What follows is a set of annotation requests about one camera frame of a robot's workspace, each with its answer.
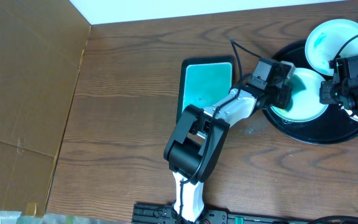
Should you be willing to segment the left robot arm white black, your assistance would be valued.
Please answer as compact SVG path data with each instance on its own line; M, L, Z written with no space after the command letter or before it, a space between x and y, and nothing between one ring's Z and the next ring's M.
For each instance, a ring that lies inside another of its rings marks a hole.
M229 129L257 110L284 109L291 99L291 62L262 58L246 83L231 88L219 102L182 112L163 156L175 178L177 198L172 205L176 223L196 223L204 211L203 186L212 174Z

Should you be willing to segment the green yellow sponge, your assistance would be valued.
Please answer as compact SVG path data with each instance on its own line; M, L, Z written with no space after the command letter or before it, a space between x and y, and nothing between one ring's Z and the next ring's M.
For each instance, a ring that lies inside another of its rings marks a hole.
M293 108L297 95L306 90L306 85L296 73L287 81L287 85L291 87L291 97L285 110L289 111Z

